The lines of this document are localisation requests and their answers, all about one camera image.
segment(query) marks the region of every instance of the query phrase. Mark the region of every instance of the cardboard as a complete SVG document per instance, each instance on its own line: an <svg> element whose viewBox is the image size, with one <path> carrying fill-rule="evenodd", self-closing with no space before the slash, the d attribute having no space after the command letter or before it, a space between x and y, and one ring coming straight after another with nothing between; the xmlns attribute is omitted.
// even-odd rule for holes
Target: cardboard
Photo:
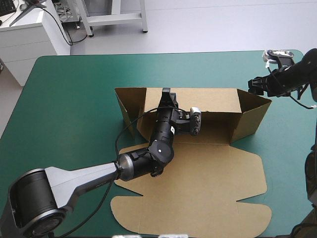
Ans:
<svg viewBox="0 0 317 238"><path fill-rule="evenodd" d="M238 201L266 192L262 161L229 144L257 130L270 100L238 89L172 88L171 92L176 92L180 108L200 108L201 133L174 138L175 157L159 177L117 181L142 196L115 197L111 201L115 218L126 229L141 234L258 236L270 222L270 208ZM123 118L129 123L130 118L158 106L161 88L117 88L116 93ZM154 122L155 112L137 124L146 139Z"/></svg>

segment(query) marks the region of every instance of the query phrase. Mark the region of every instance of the floor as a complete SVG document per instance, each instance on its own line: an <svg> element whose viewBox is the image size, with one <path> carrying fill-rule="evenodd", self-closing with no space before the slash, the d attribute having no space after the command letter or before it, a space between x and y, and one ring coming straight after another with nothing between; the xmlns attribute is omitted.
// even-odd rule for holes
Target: floor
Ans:
<svg viewBox="0 0 317 238"><path fill-rule="evenodd" d="M105 14L108 1L86 0L91 15ZM297 49L316 46L317 1L146 0L149 32L140 24L99 26L94 37L74 45L73 55ZM122 0L122 13L138 0ZM73 41L85 35L70 28ZM0 74L0 136L22 91L5 69Z"/></svg>

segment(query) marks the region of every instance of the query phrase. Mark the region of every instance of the white desk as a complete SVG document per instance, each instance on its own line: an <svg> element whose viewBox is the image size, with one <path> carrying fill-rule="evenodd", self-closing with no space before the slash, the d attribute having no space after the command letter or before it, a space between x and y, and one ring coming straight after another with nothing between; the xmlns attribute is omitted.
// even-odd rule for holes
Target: white desk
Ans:
<svg viewBox="0 0 317 238"><path fill-rule="evenodd" d="M55 17L65 35L51 0L43 5ZM20 13L21 10L17 7L15 15L0 26L0 59L18 83L24 86L38 57L69 55L70 46L63 39L52 17L39 8L9 27ZM9 16L10 14L1 16L0 20L5 21Z"/></svg>

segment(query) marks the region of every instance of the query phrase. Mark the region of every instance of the power cord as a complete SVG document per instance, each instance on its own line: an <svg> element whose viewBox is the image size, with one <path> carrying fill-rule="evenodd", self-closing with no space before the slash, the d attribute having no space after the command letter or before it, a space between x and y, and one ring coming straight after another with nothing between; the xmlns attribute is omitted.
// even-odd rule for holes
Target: power cord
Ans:
<svg viewBox="0 0 317 238"><path fill-rule="evenodd" d="M135 123L138 119L140 119L141 117L144 117L145 115L149 114L150 112L155 111L155 110L157 110L157 109L162 109L162 108L176 109L176 110L180 110L180 111L186 113L185 110L179 109L179 108L176 108L176 107L157 107L157 108L153 108L153 109L151 109L151 110L148 110L147 112L145 112L145 113L143 113L142 115L140 115L139 117L137 117L135 120L133 120L130 124L128 124L128 125L119 133L119 135L117 136L117 138L116 138L116 140L115 140L115 152L116 152L116 157L117 157L117 158L116 158L116 161L115 161L115 164L118 162L118 157L119 157L119 150L118 150L118 145L117 145L117 144L118 144L118 140L119 140L120 136L123 134L123 132L124 132L127 128L129 128L133 123ZM112 179L111 179L111 182L109 183L109 185L108 185L108 187L107 187L107 189L106 189L106 191L105 191L105 193L104 193L104 195L103 195L101 201L99 202L99 204L98 204L98 206L95 208L95 210L94 210L84 221L82 221L80 224L78 224L77 226L75 226L75 227L74 227L73 229L71 229L70 231L68 231L68 232L66 232L66 233L64 233L64 234L62 234L61 236L56 237L56 238L64 238L64 237L68 236L69 234L73 233L74 231L76 231L77 229L81 228L87 221L89 221L89 219L91 219L91 218L99 211L99 209L100 209L101 206L103 205L103 203L104 203L104 201L105 201L105 199L106 199L106 197L107 197L107 195L108 195L108 193L109 193L109 191L110 191L110 189L111 189L111 187L112 187L112 185L113 185L114 180L117 178L117 176L118 176L118 170L114 173L114 175L113 175L113 177L112 177Z"/></svg>
<svg viewBox="0 0 317 238"><path fill-rule="evenodd" d="M86 34L86 36L85 36L83 39L79 40L79 41L72 41L71 38L70 38L70 41L68 41L68 40L66 39L66 37L64 36L63 31L62 31L62 29L60 28L60 26L59 26L58 22L56 21L55 17L54 17L49 11L47 11L45 8L43 8L43 7L41 7L41 6L38 6L37 4L33 3L33 2L30 1L30 0L26 0L26 1L27 1L29 4L32 4L32 5L34 5L35 7L40 8L40 9L42 9L43 11L47 12L47 13L53 18L54 22L56 23L56 25L57 25L58 28L59 28L59 31L60 31L62 37L64 38L65 42L66 42L69 46L73 46L74 43L82 42L83 40L85 40L85 39L87 38L87 34Z"/></svg>

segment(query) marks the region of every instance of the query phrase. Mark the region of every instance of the black cable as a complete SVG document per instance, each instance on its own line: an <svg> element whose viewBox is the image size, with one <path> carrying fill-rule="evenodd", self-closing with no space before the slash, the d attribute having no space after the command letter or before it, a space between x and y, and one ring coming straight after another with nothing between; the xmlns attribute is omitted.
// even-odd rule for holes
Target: black cable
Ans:
<svg viewBox="0 0 317 238"><path fill-rule="evenodd" d="M153 108L153 109L151 109L151 110L148 110L147 112L145 112L145 113L143 113L142 115L140 115L138 118L134 119L130 124L128 124L128 125L119 133L119 135L117 136L117 138L116 138L116 140L115 140L115 153L116 153L116 155L117 155L117 160L119 159L118 140L119 140L120 136L123 134L123 132L124 132L127 128L129 128L133 123L135 123L138 119L140 119L141 117L145 116L146 114L148 114L148 113L150 113L150 112L152 112L152 111L155 111L155 110L161 109L161 108L171 108L171 109L180 110L180 111L186 113L185 110L180 109L180 108L176 108L176 107L157 107L157 108Z"/></svg>
<svg viewBox="0 0 317 238"><path fill-rule="evenodd" d="M82 221L80 224L78 224L77 226L75 226L75 227L74 227L73 229L71 229L70 231L68 231L68 232L66 232L66 233L64 233L64 234L62 234L61 236L56 237L56 238L64 238L65 236L67 236L67 235L73 233L74 231L76 231L77 229L79 229L80 227L82 227L90 218L92 218L93 215L95 215L95 214L98 212L98 210L99 210L99 209L101 208L101 206L103 205L103 203L104 203L104 201L105 201L105 199L106 199L106 197L107 197L107 195L108 195L108 193L109 193L109 191L110 191L110 188L111 188L111 186L112 186L114 180L117 178L117 175L118 175L118 170L114 173L114 175L113 175L113 177L112 177L112 179L111 179L111 181L110 181L110 183L109 183L109 185L108 185L108 187L107 187L107 189L106 189L106 191L105 191L105 193L104 193L104 196L102 197L100 203L99 203L98 206L95 208L95 210L94 210L84 221Z"/></svg>
<svg viewBox="0 0 317 238"><path fill-rule="evenodd" d="M47 11L45 8L43 8L43 7L41 7L41 6L38 6L37 4L33 3L33 2L30 1L30 0L26 0L26 1L27 1L28 3L34 5L35 7L40 8L40 9L42 9L43 11L47 12L47 13L53 18L53 20L55 21L56 25L57 25L58 28L59 28L59 31L60 31L62 37L64 38L65 42L66 42L69 46L73 46L74 43L81 42L81 41L83 41L83 40L85 40L85 39L87 38L87 34L86 34L86 36L85 36L83 39L79 40L79 41L75 41L75 42L73 42L72 40L71 40L71 41L68 41L68 40L66 39L66 37L64 36L63 31L62 31L62 29L60 28L60 26L59 26L58 22L56 21L55 17L54 17L49 11Z"/></svg>
<svg viewBox="0 0 317 238"><path fill-rule="evenodd" d="M284 91L285 95L290 97L295 103L297 103L298 105L302 106L303 108L306 109L314 109L313 107L307 107L306 105L300 103L299 101L297 101L291 94L288 95L288 92L286 92L285 88L280 84L280 82L278 81L278 79L275 77L275 75L272 73L271 69L269 67L267 67L269 73L272 75L272 77L275 79L275 81L277 82L277 84L281 87L281 89Z"/></svg>
<svg viewBox="0 0 317 238"><path fill-rule="evenodd" d="M305 84L304 88L301 90L301 92L300 92L299 95L298 95L298 100L301 99L303 93L306 91L306 89L308 88L308 86L309 86L309 83Z"/></svg>
<svg viewBox="0 0 317 238"><path fill-rule="evenodd" d="M79 41L73 41L73 39L71 38L71 36L70 36L70 34L69 34L67 28L65 28L65 30L66 30L66 32L67 32L67 34L68 34L68 36L69 36L70 43L72 43L72 44L78 43L78 42L82 42L82 41L85 40L85 39L87 38L87 36L88 36L88 35L86 34L86 36L85 36L83 39L81 39L81 40L79 40Z"/></svg>

